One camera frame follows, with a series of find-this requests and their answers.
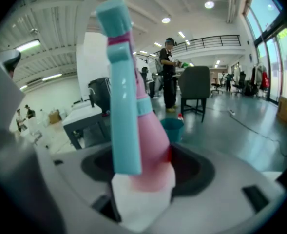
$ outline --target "green object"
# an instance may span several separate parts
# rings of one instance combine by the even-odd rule
[[[170,143],[179,142],[181,140],[184,131],[184,123],[182,120],[166,118],[161,120],[161,124],[165,129]]]

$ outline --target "yellow shoe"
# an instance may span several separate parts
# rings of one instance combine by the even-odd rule
[[[174,108],[166,108],[167,113],[175,113],[176,110]]]

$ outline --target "cable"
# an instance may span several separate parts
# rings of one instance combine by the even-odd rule
[[[210,107],[206,107],[206,108],[211,109],[211,110],[214,110],[214,111],[218,111],[218,112],[228,112],[228,110],[217,110],[217,109],[210,108]],[[262,136],[263,138],[268,139],[268,140],[270,140],[270,141],[272,141],[272,142],[277,142],[278,145],[279,145],[279,150],[280,150],[281,155],[282,155],[283,157],[287,158],[287,155],[282,152],[281,142],[280,142],[279,140],[271,139],[269,136],[265,136],[265,135],[263,135],[262,133],[259,133],[259,132],[255,131],[255,130],[251,129],[250,127],[248,127],[247,125],[243,124],[242,122],[240,122],[238,119],[234,118],[233,116],[230,116],[230,118],[232,118],[233,120],[235,120],[237,123],[239,123],[239,124],[242,125],[243,127],[247,128],[248,130],[250,130],[250,131],[252,131],[252,132],[254,132],[254,133],[256,133],[256,134]]]

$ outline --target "black metal railing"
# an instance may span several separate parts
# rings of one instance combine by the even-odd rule
[[[226,47],[226,46],[241,46],[240,36],[239,35],[223,35],[223,36],[215,36],[215,37],[205,37],[190,40],[189,44],[186,42],[182,42],[175,46],[172,50],[172,54],[179,54],[187,51],[204,49],[204,48],[212,48],[212,47]],[[153,53],[156,57],[159,56],[159,52],[157,51]],[[148,59],[153,59],[156,57],[153,56],[144,56]]]

